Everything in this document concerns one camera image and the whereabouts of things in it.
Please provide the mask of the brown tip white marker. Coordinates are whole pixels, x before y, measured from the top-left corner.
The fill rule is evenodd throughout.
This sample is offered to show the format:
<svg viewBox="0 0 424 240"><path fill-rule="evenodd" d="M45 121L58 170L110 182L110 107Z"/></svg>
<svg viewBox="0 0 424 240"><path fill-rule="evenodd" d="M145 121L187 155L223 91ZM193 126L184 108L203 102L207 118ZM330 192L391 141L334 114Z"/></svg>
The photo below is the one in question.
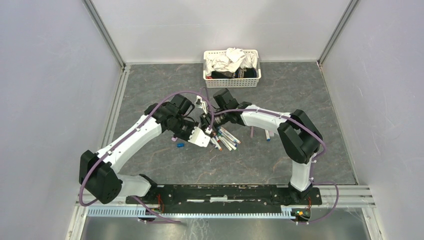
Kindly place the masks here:
<svg viewBox="0 0 424 240"><path fill-rule="evenodd" d="M226 130L225 128L223 128L223 127L220 127L219 128L219 131L221 132L221 134L222 135L225 135L227 138L229 138L232 142L235 142L235 143L237 143L237 144L240 144L241 143L241 141L238 139L238 138L236 138L234 135L232 135L228 130Z"/></svg>

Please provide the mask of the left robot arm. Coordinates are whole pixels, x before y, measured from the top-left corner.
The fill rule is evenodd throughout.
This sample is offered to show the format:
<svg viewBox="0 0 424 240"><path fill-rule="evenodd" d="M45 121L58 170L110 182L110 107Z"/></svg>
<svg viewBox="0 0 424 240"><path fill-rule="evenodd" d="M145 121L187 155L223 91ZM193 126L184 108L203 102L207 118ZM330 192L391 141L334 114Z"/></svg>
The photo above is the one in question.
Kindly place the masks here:
<svg viewBox="0 0 424 240"><path fill-rule="evenodd" d="M153 203L157 190L148 177L119 172L135 153L165 131L173 132L174 138L179 140L207 147L210 137L188 116L194 108L188 98L176 94L170 101L151 105L130 129L109 145L96 152L85 151L79 165L79 203L86 206L84 191L102 204L128 196L137 196L145 204Z"/></svg>

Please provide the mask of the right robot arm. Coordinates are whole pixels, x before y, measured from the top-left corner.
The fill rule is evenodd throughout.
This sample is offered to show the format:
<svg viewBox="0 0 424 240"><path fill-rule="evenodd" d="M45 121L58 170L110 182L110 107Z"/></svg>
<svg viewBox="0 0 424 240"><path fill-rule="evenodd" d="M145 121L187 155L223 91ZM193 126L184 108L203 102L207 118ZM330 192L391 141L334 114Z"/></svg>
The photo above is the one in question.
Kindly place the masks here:
<svg viewBox="0 0 424 240"><path fill-rule="evenodd" d="M278 135L283 149L292 160L292 175L289 181L289 199L302 204L309 198L312 187L311 164L324 147L322 134L308 115L297 109L291 113L267 110L250 102L238 102L227 88L213 95L218 105L216 112L207 114L213 126L221 128L226 123L256 127Z"/></svg>

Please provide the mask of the blue cap white marker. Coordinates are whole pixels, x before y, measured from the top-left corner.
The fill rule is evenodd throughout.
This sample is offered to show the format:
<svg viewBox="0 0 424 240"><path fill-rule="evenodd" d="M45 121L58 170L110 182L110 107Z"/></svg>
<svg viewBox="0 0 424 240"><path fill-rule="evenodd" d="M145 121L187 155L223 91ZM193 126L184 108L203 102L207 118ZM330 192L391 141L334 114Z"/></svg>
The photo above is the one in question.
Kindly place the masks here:
<svg viewBox="0 0 424 240"><path fill-rule="evenodd" d="M267 141L267 142L270 142L270 141L271 141L271 135L270 135L270 132L269 132L268 130L265 130L264 132L265 132L265 138L266 138L266 141Z"/></svg>

